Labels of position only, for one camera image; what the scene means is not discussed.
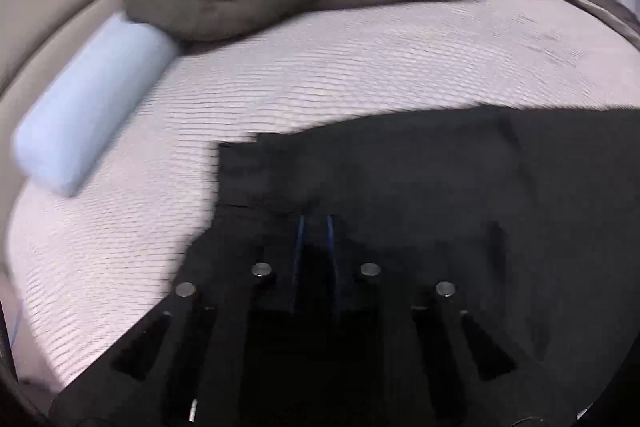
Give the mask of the white honeycomb mattress cover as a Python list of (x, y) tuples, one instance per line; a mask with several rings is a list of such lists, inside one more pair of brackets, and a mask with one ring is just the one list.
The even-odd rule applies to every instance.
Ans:
[(76, 197), (18, 196), (13, 280), (56, 379), (164, 295), (212, 211), (215, 143), (477, 102), (635, 106), (639, 54), (562, 0), (465, 0), (312, 13), (180, 58)]

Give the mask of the black pants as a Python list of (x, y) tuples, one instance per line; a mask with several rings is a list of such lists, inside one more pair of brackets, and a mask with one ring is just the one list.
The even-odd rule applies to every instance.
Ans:
[(369, 116), (218, 148), (186, 272), (295, 262), (318, 230), (355, 262), (450, 280), (529, 355), (622, 357), (639, 332), (639, 114), (475, 106)]

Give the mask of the light blue pillow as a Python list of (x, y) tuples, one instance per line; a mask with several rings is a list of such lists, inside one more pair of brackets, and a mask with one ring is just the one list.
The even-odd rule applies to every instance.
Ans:
[(145, 95), (180, 54), (149, 24), (112, 15), (44, 90), (12, 135), (21, 172), (73, 197)]

